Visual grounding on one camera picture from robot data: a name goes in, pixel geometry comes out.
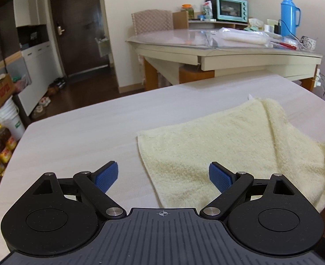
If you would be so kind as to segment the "dark brown door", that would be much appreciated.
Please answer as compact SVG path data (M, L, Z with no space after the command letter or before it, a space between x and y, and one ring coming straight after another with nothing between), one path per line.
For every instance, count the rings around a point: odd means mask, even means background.
M105 38L99 0L50 0L52 20L66 75L102 68L108 55L100 55L98 42Z

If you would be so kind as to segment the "cream yellow towel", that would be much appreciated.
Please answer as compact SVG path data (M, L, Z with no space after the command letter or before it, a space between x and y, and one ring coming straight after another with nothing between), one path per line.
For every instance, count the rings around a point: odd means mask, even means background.
M285 175L318 210L325 208L325 142L303 134L275 100L235 108L137 135L141 159L165 208L201 209L219 194L209 165L255 178Z

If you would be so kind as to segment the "teal toaster oven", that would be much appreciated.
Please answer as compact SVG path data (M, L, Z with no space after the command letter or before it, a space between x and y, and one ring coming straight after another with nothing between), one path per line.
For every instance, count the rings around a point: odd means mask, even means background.
M246 0L205 0L212 8L212 17L218 21L248 22L248 2Z

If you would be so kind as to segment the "plastic bag of white cloth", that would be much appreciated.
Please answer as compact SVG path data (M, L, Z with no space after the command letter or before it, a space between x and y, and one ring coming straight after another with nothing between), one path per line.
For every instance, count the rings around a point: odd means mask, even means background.
M206 31L205 36L210 46L218 48L272 47L272 39L264 32L220 28Z

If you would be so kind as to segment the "grey white cabinet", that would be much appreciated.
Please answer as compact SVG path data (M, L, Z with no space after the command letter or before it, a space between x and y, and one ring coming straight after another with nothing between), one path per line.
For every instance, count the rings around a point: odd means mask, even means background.
M44 0L0 0L0 70L26 80L16 94L26 116L59 78L44 6Z

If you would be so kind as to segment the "orange lid jar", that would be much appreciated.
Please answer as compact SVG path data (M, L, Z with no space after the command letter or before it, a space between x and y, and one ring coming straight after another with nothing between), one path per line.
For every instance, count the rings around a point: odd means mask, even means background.
M181 6L182 11L186 11L188 13L189 19L194 19L194 8L191 4L182 4Z

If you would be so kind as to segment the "white plastic buckets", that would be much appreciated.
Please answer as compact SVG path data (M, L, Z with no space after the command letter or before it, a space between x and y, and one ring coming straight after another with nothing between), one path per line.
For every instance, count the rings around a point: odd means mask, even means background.
M8 128L16 141L19 141L25 132L19 109L13 98L9 98L0 108L0 125Z

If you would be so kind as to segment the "blue thermos flask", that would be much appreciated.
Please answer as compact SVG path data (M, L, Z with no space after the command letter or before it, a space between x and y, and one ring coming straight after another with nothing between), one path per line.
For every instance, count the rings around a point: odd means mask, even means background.
M282 0L281 2L281 35L296 36L296 30L300 26L301 9L295 5L293 0Z

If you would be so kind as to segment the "shoes on floor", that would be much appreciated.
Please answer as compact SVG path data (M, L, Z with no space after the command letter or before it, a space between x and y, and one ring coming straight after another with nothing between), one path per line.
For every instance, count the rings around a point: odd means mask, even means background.
M66 79L65 78L57 78L52 82L49 87L47 88L47 92L45 95L40 99L39 103L32 111L31 118L33 120L39 118L40 116L46 113L46 108L51 103L51 96L55 96L61 89L66 86Z

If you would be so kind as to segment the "red handled screwdriver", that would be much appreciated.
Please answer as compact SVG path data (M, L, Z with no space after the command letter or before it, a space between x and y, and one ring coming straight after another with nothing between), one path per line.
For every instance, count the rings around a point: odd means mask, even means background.
M271 44L274 46L274 48L277 48L277 49L297 50L297 47L295 45L288 44L285 42L271 41Z

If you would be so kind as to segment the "quilted brown chair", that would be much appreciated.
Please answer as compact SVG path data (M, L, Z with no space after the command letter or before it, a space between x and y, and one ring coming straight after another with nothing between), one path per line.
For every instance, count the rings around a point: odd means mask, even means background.
M168 10L144 10L132 13L135 35L173 30L173 13Z

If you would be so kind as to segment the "cream dining table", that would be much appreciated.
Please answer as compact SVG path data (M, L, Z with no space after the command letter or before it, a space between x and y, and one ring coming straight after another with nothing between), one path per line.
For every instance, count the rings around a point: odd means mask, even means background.
M312 90L322 56L287 49L225 41L212 30L167 30L132 36L128 43L143 59L145 89L158 88L162 75L172 85L208 78L267 71Z

